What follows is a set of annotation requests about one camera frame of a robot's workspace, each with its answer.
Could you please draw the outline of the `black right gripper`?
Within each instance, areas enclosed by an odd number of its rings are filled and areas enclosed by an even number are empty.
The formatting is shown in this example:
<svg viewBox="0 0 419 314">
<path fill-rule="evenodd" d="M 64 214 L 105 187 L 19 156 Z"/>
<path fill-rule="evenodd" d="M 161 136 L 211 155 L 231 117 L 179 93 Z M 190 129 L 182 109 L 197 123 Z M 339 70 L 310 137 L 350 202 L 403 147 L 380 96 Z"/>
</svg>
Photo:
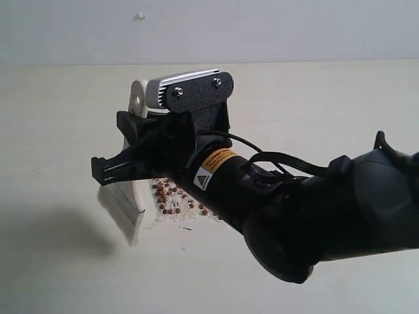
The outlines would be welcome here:
<svg viewBox="0 0 419 314">
<path fill-rule="evenodd" d="M 194 163 L 217 148 L 230 148 L 227 102 L 182 113 L 117 112 L 117 128 L 129 147 L 106 159 L 91 158 L 92 177 L 102 186 L 168 177 L 180 183 Z"/>
</svg>

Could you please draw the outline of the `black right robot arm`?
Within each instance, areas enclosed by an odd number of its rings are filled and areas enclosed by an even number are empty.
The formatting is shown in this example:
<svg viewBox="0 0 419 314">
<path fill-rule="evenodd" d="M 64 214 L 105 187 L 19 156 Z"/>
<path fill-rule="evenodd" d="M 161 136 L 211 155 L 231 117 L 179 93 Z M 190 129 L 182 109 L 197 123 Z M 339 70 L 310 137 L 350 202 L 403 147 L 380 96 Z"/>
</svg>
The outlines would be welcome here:
<svg viewBox="0 0 419 314">
<path fill-rule="evenodd" d="M 128 148 L 94 157 L 101 185 L 168 178 L 243 235 L 258 263 L 301 284 L 319 262 L 418 247 L 418 155 L 378 132 L 372 151 L 327 167 L 280 152 L 231 150 L 226 103 L 148 114 L 117 113 Z"/>
</svg>

